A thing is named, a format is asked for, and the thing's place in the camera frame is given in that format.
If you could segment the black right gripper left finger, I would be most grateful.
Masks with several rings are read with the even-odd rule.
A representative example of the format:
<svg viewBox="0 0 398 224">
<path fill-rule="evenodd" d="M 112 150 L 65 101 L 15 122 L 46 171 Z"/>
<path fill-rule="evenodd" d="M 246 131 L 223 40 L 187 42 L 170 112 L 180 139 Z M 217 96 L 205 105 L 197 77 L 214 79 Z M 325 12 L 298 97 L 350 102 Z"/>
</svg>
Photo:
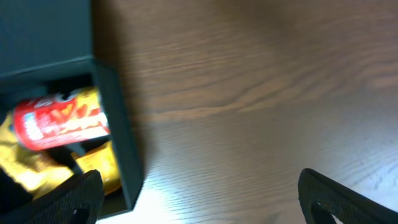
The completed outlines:
<svg viewBox="0 0 398 224">
<path fill-rule="evenodd" d="M 1 224 L 96 223 L 103 200 L 97 170 L 75 175 L 35 200 L 1 171 Z"/>
</svg>

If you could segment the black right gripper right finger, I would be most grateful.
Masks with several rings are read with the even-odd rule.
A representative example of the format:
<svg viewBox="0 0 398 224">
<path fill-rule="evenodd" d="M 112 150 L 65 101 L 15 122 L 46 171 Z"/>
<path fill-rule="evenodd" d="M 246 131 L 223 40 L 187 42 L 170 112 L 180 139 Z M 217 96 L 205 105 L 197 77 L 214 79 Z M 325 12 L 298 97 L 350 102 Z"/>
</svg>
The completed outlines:
<svg viewBox="0 0 398 224">
<path fill-rule="evenodd" d="M 309 224 L 397 224 L 397 212 L 339 184 L 313 169 L 303 169 L 298 180 L 298 199 Z"/>
</svg>

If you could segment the small yellow snack packet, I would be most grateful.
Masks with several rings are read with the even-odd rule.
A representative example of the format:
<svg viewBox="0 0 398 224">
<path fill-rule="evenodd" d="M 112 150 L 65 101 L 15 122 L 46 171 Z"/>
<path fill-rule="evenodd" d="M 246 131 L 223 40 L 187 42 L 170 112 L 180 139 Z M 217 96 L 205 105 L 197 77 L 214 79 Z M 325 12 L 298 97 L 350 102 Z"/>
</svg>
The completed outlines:
<svg viewBox="0 0 398 224">
<path fill-rule="evenodd" d="M 112 141 L 107 141 L 100 147 L 90 150 L 84 156 L 72 153 L 72 158 L 83 172 L 97 170 L 101 174 L 104 194 L 109 195 L 121 188 L 121 176 L 116 156 L 113 152 Z"/>
</svg>

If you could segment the yellow peanut snack packet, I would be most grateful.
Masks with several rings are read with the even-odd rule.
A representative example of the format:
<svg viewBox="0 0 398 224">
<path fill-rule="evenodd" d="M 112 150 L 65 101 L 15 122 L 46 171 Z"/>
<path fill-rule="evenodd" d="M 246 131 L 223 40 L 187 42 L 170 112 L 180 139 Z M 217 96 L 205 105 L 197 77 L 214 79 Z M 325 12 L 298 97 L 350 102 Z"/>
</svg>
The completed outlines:
<svg viewBox="0 0 398 224">
<path fill-rule="evenodd" d="M 24 148 L 11 129 L 12 114 L 1 122 L 1 169 L 37 199 L 73 176 L 67 167 L 57 164 L 44 153 Z"/>
</svg>

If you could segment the red snack can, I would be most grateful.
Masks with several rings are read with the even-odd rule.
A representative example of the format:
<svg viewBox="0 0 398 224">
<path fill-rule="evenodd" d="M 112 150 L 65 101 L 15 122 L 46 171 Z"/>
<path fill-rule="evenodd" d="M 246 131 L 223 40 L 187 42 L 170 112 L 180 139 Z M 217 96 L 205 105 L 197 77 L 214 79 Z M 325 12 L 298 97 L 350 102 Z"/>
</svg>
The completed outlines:
<svg viewBox="0 0 398 224">
<path fill-rule="evenodd" d="M 42 151 L 110 134 L 97 88 L 24 100 L 12 111 L 13 129 L 25 147 Z"/>
</svg>

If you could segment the black box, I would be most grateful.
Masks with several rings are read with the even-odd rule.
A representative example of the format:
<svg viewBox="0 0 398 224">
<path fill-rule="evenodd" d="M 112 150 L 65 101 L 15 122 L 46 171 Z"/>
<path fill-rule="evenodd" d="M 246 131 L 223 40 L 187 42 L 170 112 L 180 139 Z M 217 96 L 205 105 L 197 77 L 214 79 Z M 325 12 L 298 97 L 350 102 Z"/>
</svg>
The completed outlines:
<svg viewBox="0 0 398 224">
<path fill-rule="evenodd" d="M 116 16 L 109 1 L 1 2 L 1 113 L 23 99 L 94 85 L 102 96 L 121 172 L 101 218 L 134 209 L 144 172 L 117 71 Z"/>
</svg>

